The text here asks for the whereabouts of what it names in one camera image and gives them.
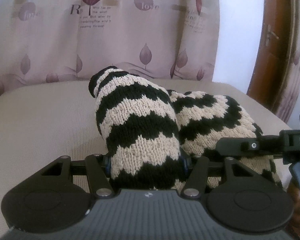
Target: black device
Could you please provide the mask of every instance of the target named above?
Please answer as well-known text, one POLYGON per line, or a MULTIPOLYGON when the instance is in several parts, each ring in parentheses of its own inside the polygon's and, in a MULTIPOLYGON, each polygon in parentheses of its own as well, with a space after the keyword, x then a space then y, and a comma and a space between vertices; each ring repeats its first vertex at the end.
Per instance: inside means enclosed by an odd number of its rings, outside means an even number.
POLYGON ((189 178, 176 190, 121 189, 107 176, 111 156, 89 155, 82 161, 61 156, 2 200, 10 239, 291 239, 283 230, 293 201, 276 185, 236 160, 238 156, 276 155, 300 187, 300 130, 279 136, 222 138, 216 145, 221 163, 187 156, 180 162, 189 178), (86 175, 90 193, 73 184, 86 175), (205 193, 208 177, 223 183, 205 193))

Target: purple circle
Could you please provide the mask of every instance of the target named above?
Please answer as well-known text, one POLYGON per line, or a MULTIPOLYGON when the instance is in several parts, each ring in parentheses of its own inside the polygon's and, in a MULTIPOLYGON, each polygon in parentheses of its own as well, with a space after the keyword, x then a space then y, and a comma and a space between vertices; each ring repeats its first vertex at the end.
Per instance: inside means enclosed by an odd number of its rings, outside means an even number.
POLYGON ((21 21, 26 21, 35 14, 35 4, 33 2, 26 2, 20 9, 18 17, 21 21))
POLYGON ((147 11, 153 7, 153 0, 134 0, 135 6, 141 11, 147 11))

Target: gray ribbed panel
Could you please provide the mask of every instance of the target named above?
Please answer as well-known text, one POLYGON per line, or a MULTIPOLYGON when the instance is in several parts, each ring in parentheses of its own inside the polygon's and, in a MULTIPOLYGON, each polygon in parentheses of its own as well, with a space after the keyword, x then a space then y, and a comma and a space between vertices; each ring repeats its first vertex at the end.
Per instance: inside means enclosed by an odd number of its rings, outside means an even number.
POLYGON ((284 232, 248 236, 232 232, 212 220, 197 201, 174 190, 122 190, 110 200, 99 200, 76 225, 51 234, 13 229, 2 240, 291 240, 284 232))

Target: knitted sweater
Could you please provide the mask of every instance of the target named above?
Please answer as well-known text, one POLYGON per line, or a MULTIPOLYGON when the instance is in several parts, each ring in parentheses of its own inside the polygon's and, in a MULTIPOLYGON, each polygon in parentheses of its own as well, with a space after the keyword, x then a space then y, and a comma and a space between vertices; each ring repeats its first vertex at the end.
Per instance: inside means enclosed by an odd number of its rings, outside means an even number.
MULTIPOLYGON (((222 161, 214 150, 221 137, 262 134, 231 97, 204 92, 177 93, 110 66, 95 74, 89 91, 96 98, 97 127, 111 158, 110 184, 119 188, 181 190, 186 176, 180 147, 189 154, 222 161)), ((240 161, 281 185, 272 156, 240 161)), ((220 178, 208 178, 207 191, 220 178)))

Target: black and white knit fabric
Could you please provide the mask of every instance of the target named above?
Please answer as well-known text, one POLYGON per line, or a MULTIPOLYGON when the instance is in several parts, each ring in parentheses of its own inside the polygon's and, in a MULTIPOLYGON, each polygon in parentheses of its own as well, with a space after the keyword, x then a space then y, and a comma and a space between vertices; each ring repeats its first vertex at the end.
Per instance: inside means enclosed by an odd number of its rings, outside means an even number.
POLYGON ((177 188, 186 180, 165 88, 111 66, 91 78, 89 91, 96 98, 98 130, 113 155, 114 189, 177 188))
MULTIPOLYGON (((177 93, 114 66, 94 75, 97 127, 111 158, 114 189, 181 190, 185 184, 180 147, 189 154, 222 161, 215 151, 222 137, 262 135, 248 113, 231 97, 204 92, 177 93)), ((240 161, 280 186, 271 156, 240 161)), ((220 178, 208 178, 207 191, 220 178)))

